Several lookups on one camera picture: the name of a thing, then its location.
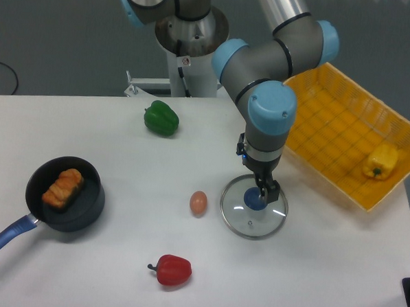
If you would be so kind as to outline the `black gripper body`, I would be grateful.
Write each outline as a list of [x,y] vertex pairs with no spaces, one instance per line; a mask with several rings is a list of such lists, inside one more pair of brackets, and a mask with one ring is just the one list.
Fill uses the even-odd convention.
[[249,155],[244,156],[244,165],[252,171],[257,184],[274,184],[277,182],[272,172],[280,162],[280,157],[272,161],[258,161]]

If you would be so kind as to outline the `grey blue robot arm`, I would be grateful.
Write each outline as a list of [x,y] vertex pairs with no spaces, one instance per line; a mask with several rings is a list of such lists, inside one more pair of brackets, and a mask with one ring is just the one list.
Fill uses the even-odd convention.
[[225,15],[211,0],[120,0],[136,27],[153,24],[165,51],[172,96],[209,97],[224,87],[244,118],[237,152],[260,196],[275,202],[272,172],[296,117],[297,98],[285,80],[333,60],[339,37],[316,21],[305,0],[258,0],[271,41],[251,47],[229,37]]

